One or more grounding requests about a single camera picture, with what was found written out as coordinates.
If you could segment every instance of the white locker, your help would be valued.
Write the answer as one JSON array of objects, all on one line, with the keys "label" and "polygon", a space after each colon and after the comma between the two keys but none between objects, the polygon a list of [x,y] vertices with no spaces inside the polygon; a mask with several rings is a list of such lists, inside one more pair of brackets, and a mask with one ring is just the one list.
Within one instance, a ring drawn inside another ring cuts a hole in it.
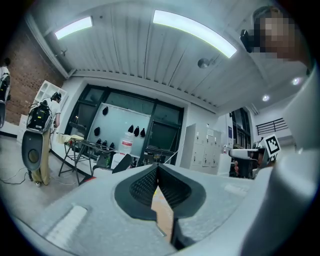
[{"label": "white locker", "polygon": [[210,146],[205,147],[202,166],[203,167],[211,167],[213,160],[214,149]]},{"label": "white locker", "polygon": [[213,144],[215,148],[221,148],[221,132],[216,130],[214,131]]},{"label": "white locker", "polygon": [[180,167],[213,172],[211,169],[218,166],[220,153],[221,132],[207,128],[206,124],[192,124],[185,130]]},{"label": "white locker", "polygon": [[213,157],[211,167],[218,167],[220,159],[221,150],[217,147],[213,149]]},{"label": "white locker", "polygon": [[205,153],[205,147],[200,144],[195,144],[193,147],[193,154],[191,158],[192,166],[202,166],[203,165],[203,157]]}]

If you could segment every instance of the wall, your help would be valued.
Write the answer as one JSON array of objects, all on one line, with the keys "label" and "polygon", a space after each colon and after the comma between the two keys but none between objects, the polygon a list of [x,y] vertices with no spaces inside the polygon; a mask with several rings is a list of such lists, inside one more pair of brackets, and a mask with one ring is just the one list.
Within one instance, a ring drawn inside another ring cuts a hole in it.
[{"label": "wall", "polygon": [[244,107],[244,110],[248,114],[249,125],[250,125],[251,147],[252,147],[253,144],[258,141],[258,138],[259,138],[257,128],[256,128],[255,114],[247,107]]},{"label": "wall", "polygon": [[[108,86],[110,88],[124,90],[128,92],[140,94],[143,96],[147,96],[150,98],[156,98],[156,99],[159,99],[160,101],[164,101],[164,102],[179,106],[181,108],[184,108],[181,137],[180,137],[179,149],[178,149],[177,159],[176,159],[177,166],[180,165],[187,126],[192,125],[194,123],[203,124],[204,126],[209,124],[209,126],[212,129],[217,129],[220,132],[224,132],[224,134],[227,133],[225,131],[227,127],[227,124],[225,123],[226,122],[225,116],[221,116],[218,118],[216,114],[206,109],[203,109],[197,105],[191,104],[185,100],[182,100],[177,97],[173,97],[163,92],[155,91],[150,88],[142,87],[142,86],[131,84],[131,83],[119,82],[115,80],[109,80],[109,79],[103,79],[103,78],[90,78],[90,77],[71,77],[64,82],[62,88],[68,92],[68,99],[66,100],[63,106],[63,109],[61,110],[60,127],[57,129],[57,132],[64,133],[67,127],[71,112],[75,104],[77,103],[77,100],[81,92],[84,90],[87,84],[104,86],[104,87]],[[57,153],[60,157],[63,158],[65,156],[64,145],[58,144],[56,142],[56,136],[57,135],[54,134],[51,139],[52,150],[55,153]],[[80,162],[77,165],[77,167],[80,170],[86,173],[89,173],[89,166],[86,165],[85,162],[86,161]]]},{"label": "wall", "polygon": [[1,64],[6,57],[11,59],[8,67],[11,75],[11,100],[6,104],[5,120],[19,125],[21,114],[29,113],[28,107],[33,103],[43,81],[47,80],[61,87],[64,78],[48,60],[24,21],[4,51]]},{"label": "wall", "polygon": [[255,115],[253,117],[253,122],[255,123],[254,126],[254,141],[260,141],[261,137],[267,137],[271,134],[274,134],[278,137],[286,137],[286,136],[291,136],[291,131],[289,128],[287,129],[283,129],[283,130],[279,130],[276,132],[270,132],[270,133],[265,133],[265,134],[261,134],[258,135],[257,133],[257,125],[261,125],[267,122],[271,122],[274,121],[276,119],[280,119],[283,118],[283,113],[285,108],[287,107],[287,105],[289,104],[289,102],[292,100],[292,98],[286,98],[278,103],[275,103],[269,107],[263,108],[260,110],[260,113]]},{"label": "wall", "polygon": [[279,161],[280,159],[282,159],[283,157],[285,157],[286,155],[289,154],[293,154],[296,152],[296,146],[294,144],[291,145],[281,145],[280,143],[280,147],[281,147],[281,151],[280,153],[276,156],[276,160]]}]

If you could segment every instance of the black mesh grille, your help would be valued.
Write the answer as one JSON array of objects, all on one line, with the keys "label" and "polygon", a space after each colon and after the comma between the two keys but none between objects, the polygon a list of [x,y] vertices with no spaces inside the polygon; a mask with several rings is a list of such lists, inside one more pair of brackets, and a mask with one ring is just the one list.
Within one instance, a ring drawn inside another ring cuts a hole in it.
[{"label": "black mesh grille", "polygon": [[134,199],[146,206],[151,207],[152,199],[157,186],[157,170],[155,169],[132,183],[129,191]]},{"label": "black mesh grille", "polygon": [[191,195],[191,188],[165,170],[158,170],[158,182],[161,192],[172,209]]}]

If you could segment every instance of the whiteboard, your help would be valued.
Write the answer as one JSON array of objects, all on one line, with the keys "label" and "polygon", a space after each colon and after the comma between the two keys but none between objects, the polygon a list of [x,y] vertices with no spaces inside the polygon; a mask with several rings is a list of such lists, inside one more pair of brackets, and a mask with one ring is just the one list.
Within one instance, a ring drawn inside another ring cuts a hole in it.
[{"label": "whiteboard", "polygon": [[[108,107],[108,113],[103,115],[102,111],[105,107]],[[92,122],[87,140],[96,143],[98,139],[101,139],[101,142],[107,141],[108,146],[113,142],[115,150],[118,150],[120,140],[124,138],[130,126],[133,125],[133,131],[139,126],[139,135],[137,137],[133,136],[131,155],[140,156],[145,141],[145,137],[142,138],[140,132],[144,128],[147,134],[149,121],[150,115],[148,114],[101,103]],[[94,130],[97,127],[100,127],[100,134],[95,136]]]}]

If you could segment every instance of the floor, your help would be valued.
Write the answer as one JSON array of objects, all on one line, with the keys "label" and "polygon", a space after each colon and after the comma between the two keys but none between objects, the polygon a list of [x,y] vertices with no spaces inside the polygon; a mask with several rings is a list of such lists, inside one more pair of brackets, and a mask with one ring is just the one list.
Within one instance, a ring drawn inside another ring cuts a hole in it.
[{"label": "floor", "polygon": [[[25,176],[25,181],[19,185],[0,182],[0,196],[8,211],[30,225],[37,214],[49,204],[78,187],[75,172],[62,173],[58,177],[61,164],[62,162],[50,153],[50,183],[48,186],[36,187],[28,174],[25,175],[28,171],[22,161],[21,146],[15,138],[0,135],[0,179],[6,180],[21,168],[23,169],[15,177],[5,182],[20,183]],[[63,170],[68,169],[70,168],[67,165],[63,166]],[[83,178],[84,176],[79,174],[80,181]]]}]

